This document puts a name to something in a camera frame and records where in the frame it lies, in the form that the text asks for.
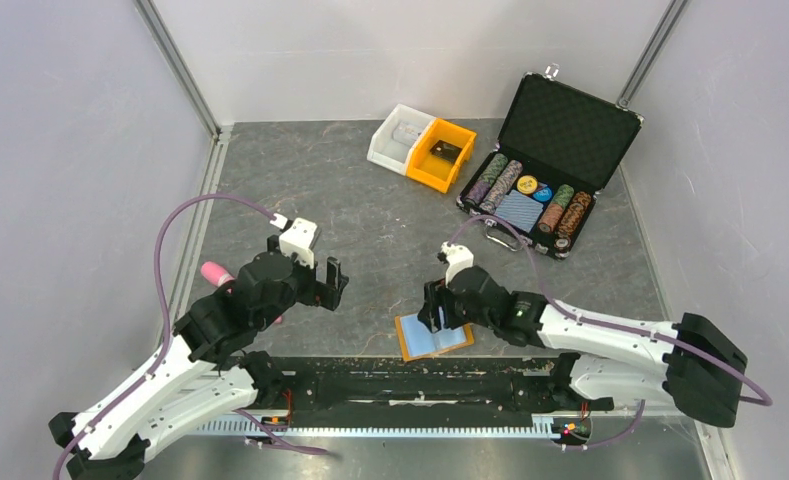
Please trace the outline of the yellow leather card holder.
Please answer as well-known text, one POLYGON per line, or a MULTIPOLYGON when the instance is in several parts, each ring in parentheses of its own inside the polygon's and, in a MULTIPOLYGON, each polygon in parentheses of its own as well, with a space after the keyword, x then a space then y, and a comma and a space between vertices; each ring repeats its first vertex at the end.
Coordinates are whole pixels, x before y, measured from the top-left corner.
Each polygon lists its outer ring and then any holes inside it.
POLYGON ((469 325, 430 332, 416 314, 395 318, 401 356, 405 362, 433 358, 474 344, 469 325))

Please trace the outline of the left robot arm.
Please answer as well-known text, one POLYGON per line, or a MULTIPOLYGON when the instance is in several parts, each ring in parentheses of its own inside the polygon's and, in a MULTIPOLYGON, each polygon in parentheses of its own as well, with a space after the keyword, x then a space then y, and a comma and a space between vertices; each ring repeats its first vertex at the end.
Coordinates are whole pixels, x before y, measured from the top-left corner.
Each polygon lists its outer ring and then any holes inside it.
POLYGON ((349 279, 330 257, 326 278, 304 254, 258 254, 195 301, 161 345, 105 398, 49 422, 62 452, 55 479, 136 479, 164 450, 209 421, 247 406, 276 405, 283 375, 253 351, 256 337, 291 307, 338 308, 349 279))

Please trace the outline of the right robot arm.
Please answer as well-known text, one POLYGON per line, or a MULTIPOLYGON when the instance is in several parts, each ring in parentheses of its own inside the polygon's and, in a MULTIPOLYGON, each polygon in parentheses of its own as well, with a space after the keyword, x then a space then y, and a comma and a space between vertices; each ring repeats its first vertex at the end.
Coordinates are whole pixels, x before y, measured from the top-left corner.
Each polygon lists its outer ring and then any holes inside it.
POLYGON ((418 319, 431 332, 474 324, 514 346, 579 353, 547 382, 561 408, 583 399, 654 400, 711 426, 736 423, 747 357, 702 315, 677 323, 602 315, 509 291, 476 266, 426 283, 418 319))

